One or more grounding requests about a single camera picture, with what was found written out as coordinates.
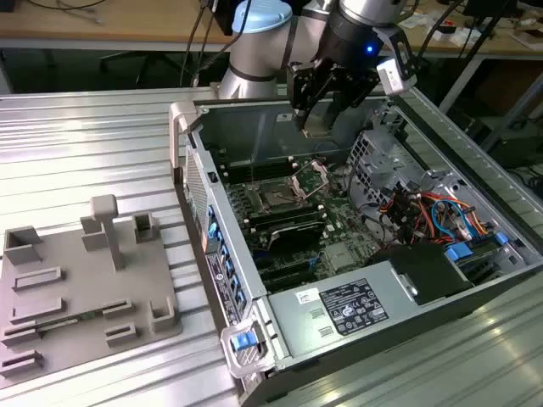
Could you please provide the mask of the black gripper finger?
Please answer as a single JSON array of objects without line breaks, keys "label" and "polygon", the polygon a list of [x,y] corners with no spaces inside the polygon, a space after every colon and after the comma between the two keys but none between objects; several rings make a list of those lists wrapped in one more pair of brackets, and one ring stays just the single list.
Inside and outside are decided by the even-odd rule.
[{"label": "black gripper finger", "polygon": [[294,109],[295,123],[299,130],[305,128],[311,110],[322,96],[326,75],[321,65],[321,59],[288,64],[288,100]]},{"label": "black gripper finger", "polygon": [[334,97],[339,109],[355,108],[372,92],[378,84],[376,70],[368,70],[360,77],[348,79],[342,90]]}]

